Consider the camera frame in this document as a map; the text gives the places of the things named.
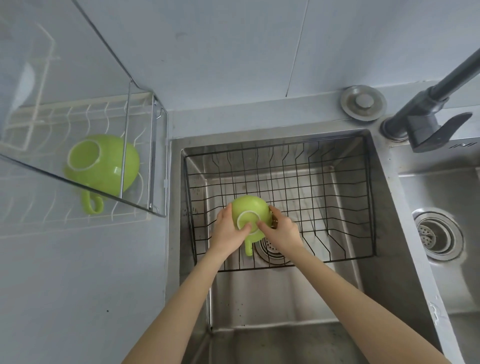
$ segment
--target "hand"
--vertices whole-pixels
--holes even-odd
[[[297,224],[289,217],[284,216],[274,206],[270,206],[270,211],[277,220],[276,229],[270,228],[263,221],[257,222],[258,228],[265,234],[270,243],[286,257],[289,256],[292,249],[304,248]]]
[[[251,230],[252,225],[249,222],[241,230],[235,228],[232,219],[232,204],[228,204],[216,216],[208,252],[217,254],[223,262],[240,247]]]

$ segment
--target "green cup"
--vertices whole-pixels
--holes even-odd
[[[65,176],[85,186],[107,194],[120,194],[123,139],[114,135],[90,135],[75,144],[67,156]],[[129,188],[137,177],[140,157],[135,147],[127,143],[123,190]],[[98,194],[82,190],[82,206],[87,214],[100,214],[103,199]]]
[[[252,224],[250,234],[245,238],[245,254],[253,255],[252,244],[263,239],[264,233],[258,228],[257,221],[261,220],[267,226],[272,226],[272,213],[268,203],[257,196],[242,196],[232,202],[232,218],[237,229],[241,229],[246,223]]]

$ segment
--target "faucet handle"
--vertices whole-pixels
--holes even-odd
[[[462,114],[455,115],[450,118],[445,124],[443,124],[436,132],[430,135],[423,142],[419,143],[416,146],[412,145],[414,153],[423,153],[429,152],[443,147],[448,143],[450,138],[455,134],[460,126],[464,124],[468,119],[471,118],[473,113],[464,112]]]

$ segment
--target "black wire dish rack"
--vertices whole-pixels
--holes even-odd
[[[235,198],[262,198],[295,221],[305,246],[326,263],[375,255],[365,137],[233,149],[185,157],[195,263],[208,249],[217,213]],[[220,271],[292,266],[267,240],[243,245]]]

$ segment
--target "sink basin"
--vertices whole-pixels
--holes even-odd
[[[254,194],[298,222],[312,254],[441,350],[371,132],[322,126],[329,132],[172,142],[167,297],[208,249],[218,210]],[[183,362],[367,363],[303,275],[263,244],[253,257],[241,247],[221,268]]]
[[[466,363],[480,362],[480,138],[391,154]]]

